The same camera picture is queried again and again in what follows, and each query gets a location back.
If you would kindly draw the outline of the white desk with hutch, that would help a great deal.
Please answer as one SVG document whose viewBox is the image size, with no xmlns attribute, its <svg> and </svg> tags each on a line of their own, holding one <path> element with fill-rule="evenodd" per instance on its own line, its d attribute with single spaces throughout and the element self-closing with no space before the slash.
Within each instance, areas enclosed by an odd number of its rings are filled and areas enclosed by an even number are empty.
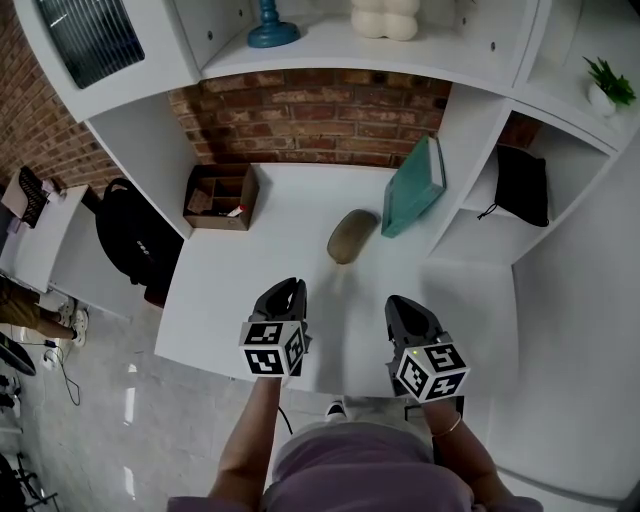
<svg viewBox="0 0 640 512">
<path fill-rule="evenodd" d="M 472 218 L 488 200 L 494 149 L 509 117 L 539 120 L 532 147 L 548 164 L 550 217 L 560 225 L 640 129 L 640 105 L 606 119 L 586 95 L 588 59 L 607 60 L 640 92 L 640 12 L 629 0 L 422 0 L 407 42 L 367 39 L 350 0 L 277 0 L 295 22 L 292 44 L 253 49 L 258 0 L 123 0 L 145 59 L 80 89 L 35 0 L 10 0 L 47 79 L 72 116 L 184 239 L 164 307 L 157 353 L 244 378 L 239 328 L 257 296 L 297 276 L 310 293 L 313 338 L 295 389 L 392 392 L 383 307 L 400 294 L 432 309 L 471 372 L 463 393 L 492 397 L 518 379 L 512 267 L 547 229 Z M 172 113 L 171 89 L 205 79 L 295 68 L 358 68 L 451 83 L 438 131 L 447 191 L 394 239 L 375 235 L 353 265 L 327 253 L 351 209 L 380 211 L 388 169 L 319 163 L 255 165 L 261 189 L 247 231 L 193 228 L 183 205 L 198 158 Z"/>
</svg>

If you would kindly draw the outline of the person's left forearm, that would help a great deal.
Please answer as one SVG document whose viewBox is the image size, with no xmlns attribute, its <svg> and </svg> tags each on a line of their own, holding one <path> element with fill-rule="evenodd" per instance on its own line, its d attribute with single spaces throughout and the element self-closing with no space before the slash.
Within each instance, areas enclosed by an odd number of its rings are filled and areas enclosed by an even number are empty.
<svg viewBox="0 0 640 512">
<path fill-rule="evenodd" d="M 258 512 L 271 459 L 281 379 L 258 378 L 226 442 L 209 498 Z"/>
</svg>

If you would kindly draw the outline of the black metal rack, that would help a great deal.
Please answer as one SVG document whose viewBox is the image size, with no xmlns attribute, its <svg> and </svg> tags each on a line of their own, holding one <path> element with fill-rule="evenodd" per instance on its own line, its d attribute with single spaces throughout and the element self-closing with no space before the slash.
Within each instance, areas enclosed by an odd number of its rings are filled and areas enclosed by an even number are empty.
<svg viewBox="0 0 640 512">
<path fill-rule="evenodd" d="M 0 512 L 62 512 L 57 493 L 36 491 L 31 481 L 37 474 L 27 472 L 18 455 L 17 468 L 0 454 Z"/>
</svg>

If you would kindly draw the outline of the black flat panel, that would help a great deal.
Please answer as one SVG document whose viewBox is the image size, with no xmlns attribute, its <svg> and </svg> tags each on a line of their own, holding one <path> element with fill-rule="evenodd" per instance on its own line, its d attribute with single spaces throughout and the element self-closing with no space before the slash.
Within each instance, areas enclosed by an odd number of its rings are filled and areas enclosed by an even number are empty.
<svg viewBox="0 0 640 512">
<path fill-rule="evenodd" d="M 0 339 L 0 359 L 8 366 L 27 376 L 35 376 L 35 365 L 26 350 L 13 340 Z"/>
</svg>

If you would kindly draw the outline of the white vase with dried plant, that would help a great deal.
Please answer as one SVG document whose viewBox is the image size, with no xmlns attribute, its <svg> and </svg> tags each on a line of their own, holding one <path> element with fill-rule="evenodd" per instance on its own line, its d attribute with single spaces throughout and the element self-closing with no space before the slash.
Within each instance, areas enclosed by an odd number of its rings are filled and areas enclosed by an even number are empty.
<svg viewBox="0 0 640 512">
<path fill-rule="evenodd" d="M 420 0 L 351 0 L 351 25 L 362 37 L 411 40 L 418 32 Z"/>
</svg>

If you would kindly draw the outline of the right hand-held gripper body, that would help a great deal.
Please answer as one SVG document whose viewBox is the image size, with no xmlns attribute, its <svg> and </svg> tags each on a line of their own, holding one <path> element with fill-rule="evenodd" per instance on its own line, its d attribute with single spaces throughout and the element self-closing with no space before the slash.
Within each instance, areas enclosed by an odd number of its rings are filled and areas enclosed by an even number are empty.
<svg viewBox="0 0 640 512">
<path fill-rule="evenodd" d="M 418 403 L 458 395 L 470 371 L 446 331 L 396 347 L 386 366 L 394 395 L 410 395 Z"/>
</svg>

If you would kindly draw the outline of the teal book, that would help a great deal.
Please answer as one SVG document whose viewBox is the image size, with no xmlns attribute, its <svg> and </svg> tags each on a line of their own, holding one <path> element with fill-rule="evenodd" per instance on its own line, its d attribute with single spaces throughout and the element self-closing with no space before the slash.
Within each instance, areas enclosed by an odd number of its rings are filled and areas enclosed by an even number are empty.
<svg viewBox="0 0 640 512">
<path fill-rule="evenodd" d="M 388 182 L 381 234 L 395 238 L 425 213 L 447 188 L 440 143 L 422 137 Z"/>
</svg>

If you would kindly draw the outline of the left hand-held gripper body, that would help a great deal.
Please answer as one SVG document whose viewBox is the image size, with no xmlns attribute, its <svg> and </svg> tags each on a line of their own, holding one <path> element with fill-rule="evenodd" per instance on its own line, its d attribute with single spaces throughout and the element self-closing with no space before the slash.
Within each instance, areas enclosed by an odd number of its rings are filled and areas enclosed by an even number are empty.
<svg viewBox="0 0 640 512">
<path fill-rule="evenodd" d="M 255 377 L 282 378 L 284 384 L 300 377 L 311 342 L 307 328 L 303 315 L 272 319 L 253 313 L 242 324 L 239 338 L 248 372 Z"/>
</svg>

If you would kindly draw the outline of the pink and black basket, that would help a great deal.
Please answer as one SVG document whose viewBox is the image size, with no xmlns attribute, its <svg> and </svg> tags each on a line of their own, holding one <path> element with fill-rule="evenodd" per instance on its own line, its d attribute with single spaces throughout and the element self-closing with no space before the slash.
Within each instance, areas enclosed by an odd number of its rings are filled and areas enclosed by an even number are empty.
<svg viewBox="0 0 640 512">
<path fill-rule="evenodd" d="M 34 229 L 47 204 L 43 181 L 23 166 L 12 176 L 0 202 L 22 223 Z"/>
</svg>

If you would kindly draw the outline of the small white side table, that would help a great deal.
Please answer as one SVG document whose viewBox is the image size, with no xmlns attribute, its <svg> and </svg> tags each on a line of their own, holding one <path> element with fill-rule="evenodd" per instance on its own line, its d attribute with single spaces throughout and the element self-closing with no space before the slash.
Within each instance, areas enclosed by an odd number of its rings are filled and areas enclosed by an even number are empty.
<svg viewBox="0 0 640 512">
<path fill-rule="evenodd" d="M 0 272 L 41 294 L 55 291 L 129 319 L 142 292 L 103 251 L 95 216 L 83 203 L 87 191 L 86 185 L 68 189 L 63 203 L 44 207 L 35 228 L 22 226 L 10 234 Z"/>
</svg>

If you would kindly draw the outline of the person's right forearm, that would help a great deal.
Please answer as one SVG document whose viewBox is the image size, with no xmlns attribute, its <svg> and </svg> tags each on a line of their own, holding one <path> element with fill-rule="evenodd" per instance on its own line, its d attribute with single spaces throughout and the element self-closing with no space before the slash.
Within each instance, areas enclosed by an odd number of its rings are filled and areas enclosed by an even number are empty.
<svg viewBox="0 0 640 512">
<path fill-rule="evenodd" d="M 478 503 L 489 507 L 510 495 L 488 451 L 450 401 L 423 404 L 422 411 L 442 463 L 471 488 Z"/>
</svg>

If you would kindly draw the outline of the person's purple shirt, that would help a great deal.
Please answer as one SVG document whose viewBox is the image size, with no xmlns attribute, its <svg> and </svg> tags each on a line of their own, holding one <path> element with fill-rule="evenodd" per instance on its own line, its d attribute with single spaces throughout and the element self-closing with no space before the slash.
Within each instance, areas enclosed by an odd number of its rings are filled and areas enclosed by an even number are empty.
<svg viewBox="0 0 640 512">
<path fill-rule="evenodd" d="M 283 446 L 258 512 L 543 512 L 528 497 L 485 506 L 415 435 L 371 423 L 309 430 Z"/>
</svg>

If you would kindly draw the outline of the ribbed glass cabinet door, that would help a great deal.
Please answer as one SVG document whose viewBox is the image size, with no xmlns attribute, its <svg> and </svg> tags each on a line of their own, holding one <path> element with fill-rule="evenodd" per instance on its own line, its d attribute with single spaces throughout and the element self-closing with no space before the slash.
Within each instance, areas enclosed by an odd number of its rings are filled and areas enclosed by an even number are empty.
<svg viewBox="0 0 640 512">
<path fill-rule="evenodd" d="M 145 59 L 123 0 L 35 0 L 35 5 L 80 89 Z"/>
</svg>

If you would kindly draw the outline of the brown wooden organizer box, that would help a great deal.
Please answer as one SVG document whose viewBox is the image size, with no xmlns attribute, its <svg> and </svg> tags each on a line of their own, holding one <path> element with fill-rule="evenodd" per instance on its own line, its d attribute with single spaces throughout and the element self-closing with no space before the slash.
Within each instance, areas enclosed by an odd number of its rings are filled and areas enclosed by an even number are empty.
<svg viewBox="0 0 640 512">
<path fill-rule="evenodd" d="M 195 166 L 187 184 L 184 218 L 193 228 L 247 231 L 259 190 L 251 164 Z M 229 218 L 227 214 L 240 204 L 246 211 Z"/>
</svg>

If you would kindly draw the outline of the black drawstring pouch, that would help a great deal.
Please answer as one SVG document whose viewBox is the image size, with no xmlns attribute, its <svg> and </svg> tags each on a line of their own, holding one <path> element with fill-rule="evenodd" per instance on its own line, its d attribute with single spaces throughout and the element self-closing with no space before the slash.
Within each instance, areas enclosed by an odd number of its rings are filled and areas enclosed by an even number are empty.
<svg viewBox="0 0 640 512">
<path fill-rule="evenodd" d="M 480 220 L 502 208 L 526 223 L 539 228 L 549 225 L 546 160 L 522 149 L 497 147 L 498 179 L 494 202 Z"/>
</svg>

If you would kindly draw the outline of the small green potted plant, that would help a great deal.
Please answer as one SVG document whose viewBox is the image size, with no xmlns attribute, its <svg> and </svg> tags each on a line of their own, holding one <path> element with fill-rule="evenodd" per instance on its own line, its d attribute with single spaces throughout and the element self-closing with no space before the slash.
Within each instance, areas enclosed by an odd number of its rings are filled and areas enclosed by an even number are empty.
<svg viewBox="0 0 640 512">
<path fill-rule="evenodd" d="M 628 107 L 637 99 L 629 80 L 624 76 L 617 76 L 609 63 L 596 58 L 596 61 L 584 57 L 588 64 L 588 74 L 591 83 L 587 90 L 587 98 L 597 114 L 609 118 L 619 107 Z"/>
</svg>

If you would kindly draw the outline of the black backpack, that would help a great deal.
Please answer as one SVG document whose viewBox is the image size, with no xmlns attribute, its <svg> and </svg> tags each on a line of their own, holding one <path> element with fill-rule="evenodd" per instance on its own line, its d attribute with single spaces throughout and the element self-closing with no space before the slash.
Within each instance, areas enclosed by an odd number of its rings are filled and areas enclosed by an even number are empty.
<svg viewBox="0 0 640 512">
<path fill-rule="evenodd" d="M 114 179 L 105 189 L 95 222 L 113 265 L 133 285 L 144 288 L 147 302 L 164 307 L 184 239 L 124 178 Z"/>
</svg>

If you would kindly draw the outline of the tan oval pouch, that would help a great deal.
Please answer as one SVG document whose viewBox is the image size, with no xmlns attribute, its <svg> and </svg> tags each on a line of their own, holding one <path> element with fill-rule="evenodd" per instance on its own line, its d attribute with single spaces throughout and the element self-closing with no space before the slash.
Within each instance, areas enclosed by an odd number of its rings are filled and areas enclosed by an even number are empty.
<svg viewBox="0 0 640 512">
<path fill-rule="evenodd" d="M 380 222 L 377 214 L 355 209 L 336 226 L 327 242 L 327 253 L 338 265 L 353 263 Z"/>
</svg>

